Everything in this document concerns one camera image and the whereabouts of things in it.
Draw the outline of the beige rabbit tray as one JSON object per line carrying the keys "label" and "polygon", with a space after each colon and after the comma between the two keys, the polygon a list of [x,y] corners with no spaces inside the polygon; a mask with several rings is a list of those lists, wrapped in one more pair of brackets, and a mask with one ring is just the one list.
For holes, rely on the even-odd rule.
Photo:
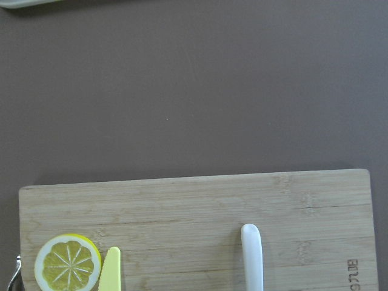
{"label": "beige rabbit tray", "polygon": [[85,8],[104,4],[105,1],[51,1],[51,0],[32,0],[32,1],[1,1],[1,9],[10,12],[21,12],[27,10],[51,11],[67,10],[73,8]]}

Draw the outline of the white ceramic spoon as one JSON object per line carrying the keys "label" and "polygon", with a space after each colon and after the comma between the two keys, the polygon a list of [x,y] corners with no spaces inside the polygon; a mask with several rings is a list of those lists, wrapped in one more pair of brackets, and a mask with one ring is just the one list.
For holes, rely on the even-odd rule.
{"label": "white ceramic spoon", "polygon": [[242,255],[246,290],[264,290],[263,247],[261,234],[254,224],[241,227]]}

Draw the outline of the single lemon slice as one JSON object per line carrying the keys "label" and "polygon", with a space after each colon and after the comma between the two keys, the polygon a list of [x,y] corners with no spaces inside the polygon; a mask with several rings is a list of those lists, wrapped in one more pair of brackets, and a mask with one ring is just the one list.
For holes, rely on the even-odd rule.
{"label": "single lemon slice", "polygon": [[47,241],[34,266],[41,290],[92,290],[102,267],[101,254],[88,238],[63,234]]}

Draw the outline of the yellow plastic knife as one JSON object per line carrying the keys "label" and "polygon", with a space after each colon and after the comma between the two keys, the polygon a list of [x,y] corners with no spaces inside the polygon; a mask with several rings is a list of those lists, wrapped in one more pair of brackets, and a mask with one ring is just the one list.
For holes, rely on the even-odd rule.
{"label": "yellow plastic knife", "polygon": [[121,290],[121,251],[118,247],[111,247],[107,251],[102,265],[98,290]]}

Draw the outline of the wooden cutting board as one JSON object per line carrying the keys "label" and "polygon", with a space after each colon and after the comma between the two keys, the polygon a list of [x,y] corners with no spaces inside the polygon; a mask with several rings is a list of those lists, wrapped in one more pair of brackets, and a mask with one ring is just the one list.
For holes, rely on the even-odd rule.
{"label": "wooden cutting board", "polygon": [[62,233],[121,249],[124,290],[244,290],[240,229],[259,228],[266,290],[378,290],[364,169],[27,186],[22,278]]}

